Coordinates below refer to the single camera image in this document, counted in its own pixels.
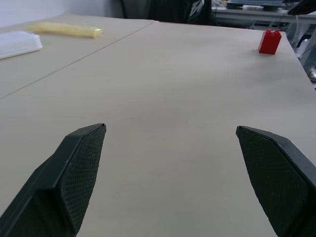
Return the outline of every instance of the desk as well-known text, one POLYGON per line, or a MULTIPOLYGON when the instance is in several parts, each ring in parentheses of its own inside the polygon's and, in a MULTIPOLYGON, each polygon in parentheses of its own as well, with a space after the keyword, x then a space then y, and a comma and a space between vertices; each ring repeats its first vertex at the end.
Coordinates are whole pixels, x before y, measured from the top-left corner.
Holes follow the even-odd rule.
POLYGON ((285 136, 316 164, 316 94, 286 37, 269 56, 261 36, 153 23, 1 99, 0 211, 66 134, 105 122, 79 237, 276 236, 235 130, 285 136))
MULTIPOLYGON (((264 11, 263 7, 247 6, 241 9, 226 9, 223 6, 212 7, 216 18, 240 19, 249 21, 271 21, 271 22, 288 22, 295 23, 295 16, 286 14, 286 10, 277 9, 275 11, 264 11)), ((300 15, 300 23, 316 24, 316 15, 300 15)))
MULTIPOLYGON (((131 20, 126 22, 123 19, 72 14, 64 14, 41 21, 98 27, 104 29, 104 37, 87 40, 87 38, 42 34, 40 40, 43 48, 37 53, 0 60, 0 98, 107 47, 154 22, 151 20, 131 20)), ((0 32, 25 31, 27 26, 34 23, 28 22, 1 28, 0 32)))

